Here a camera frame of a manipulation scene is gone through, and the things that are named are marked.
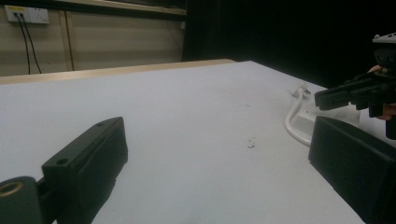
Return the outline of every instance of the electrical outlet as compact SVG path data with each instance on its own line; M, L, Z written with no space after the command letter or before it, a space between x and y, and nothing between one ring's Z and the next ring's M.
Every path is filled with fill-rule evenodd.
M44 8L28 7L31 23L50 23L49 12Z
M15 6L5 6L7 18L9 21L16 21L18 22L17 16L15 13L23 16L25 22L30 22L29 12L27 11L27 7L15 7Z

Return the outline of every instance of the dark background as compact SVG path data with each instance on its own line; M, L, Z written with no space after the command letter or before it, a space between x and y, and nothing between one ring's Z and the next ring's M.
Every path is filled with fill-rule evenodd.
M188 0L183 61L253 61L330 88L376 65L388 1Z

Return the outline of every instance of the table surface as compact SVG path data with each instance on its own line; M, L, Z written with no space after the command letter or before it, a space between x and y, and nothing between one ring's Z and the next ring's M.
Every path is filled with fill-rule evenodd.
M129 161L93 223L363 223L283 127L300 82L244 62L1 85L0 181L122 116Z

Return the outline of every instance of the white cable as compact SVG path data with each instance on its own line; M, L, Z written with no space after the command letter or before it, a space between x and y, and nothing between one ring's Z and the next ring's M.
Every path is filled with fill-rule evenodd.
M311 146L311 140L306 139L304 137L301 137L299 134L297 134L297 132L295 132L291 126L290 126L290 120L291 117L296 113L297 109L300 107L302 101L303 101L303 92L304 89L298 89L298 100L294 103L293 107L291 108L291 110L289 111L288 115L286 115L285 118L285 128L288 131L288 133L293 136L295 139L297 139L297 141L303 143L306 146Z

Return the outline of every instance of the beige wall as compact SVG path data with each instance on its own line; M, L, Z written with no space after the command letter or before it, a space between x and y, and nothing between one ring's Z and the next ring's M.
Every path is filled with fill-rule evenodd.
M179 21L50 10L49 22L28 24L43 73L181 60L184 33ZM38 73L32 52L30 58L32 73ZM7 21L0 6L0 76L27 71L21 28Z

